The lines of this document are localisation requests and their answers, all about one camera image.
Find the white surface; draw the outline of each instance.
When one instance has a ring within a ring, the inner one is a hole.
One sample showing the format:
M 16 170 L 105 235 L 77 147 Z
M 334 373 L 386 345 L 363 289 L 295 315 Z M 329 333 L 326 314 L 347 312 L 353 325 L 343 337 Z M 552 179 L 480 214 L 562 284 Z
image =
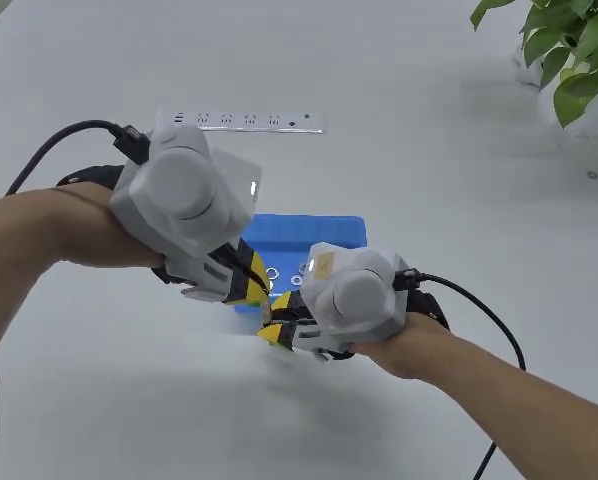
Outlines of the white surface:
M 514 81 L 525 5 L 475 34 L 473 3 L 16 0 L 0 17 L 0 194 L 68 122 L 323 111 L 323 136 L 208 137 L 263 166 L 260 211 L 363 216 L 374 244 L 485 299 L 533 371 L 598 402 L 598 154 L 543 136 Z M 109 139 L 83 134 L 29 186 L 103 160 L 119 160 Z M 457 333 L 512 359 L 434 292 Z M 55 268 L 0 348 L 0 480 L 473 474 L 488 439 L 441 393 L 202 335 L 238 322 L 149 272 Z M 518 475 L 497 454 L 486 478 Z

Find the power strip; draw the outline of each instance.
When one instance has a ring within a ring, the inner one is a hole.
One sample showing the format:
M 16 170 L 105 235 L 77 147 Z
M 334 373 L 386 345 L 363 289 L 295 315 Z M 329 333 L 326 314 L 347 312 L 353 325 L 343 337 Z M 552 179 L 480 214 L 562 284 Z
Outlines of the power strip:
M 201 130 L 226 132 L 324 133 L 323 115 L 313 112 L 164 112 L 155 125 L 196 125 Z

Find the yellow label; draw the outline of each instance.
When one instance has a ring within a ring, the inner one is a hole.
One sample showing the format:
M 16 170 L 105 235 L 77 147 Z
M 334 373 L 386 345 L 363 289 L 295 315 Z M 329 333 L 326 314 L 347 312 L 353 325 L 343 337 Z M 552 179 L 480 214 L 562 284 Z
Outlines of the yellow label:
M 332 275 L 332 267 L 335 263 L 335 252 L 322 253 L 317 257 L 314 277 L 319 280 L 327 280 Z

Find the green plant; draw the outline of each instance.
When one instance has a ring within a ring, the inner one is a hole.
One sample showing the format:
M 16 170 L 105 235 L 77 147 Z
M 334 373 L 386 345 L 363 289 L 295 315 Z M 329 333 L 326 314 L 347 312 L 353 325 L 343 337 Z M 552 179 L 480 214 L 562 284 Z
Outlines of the green plant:
M 488 10 L 514 1 L 481 0 L 470 16 L 475 30 Z M 534 0 L 519 33 L 527 66 L 546 55 L 541 88 L 560 75 L 554 107 L 565 127 L 598 95 L 598 0 Z

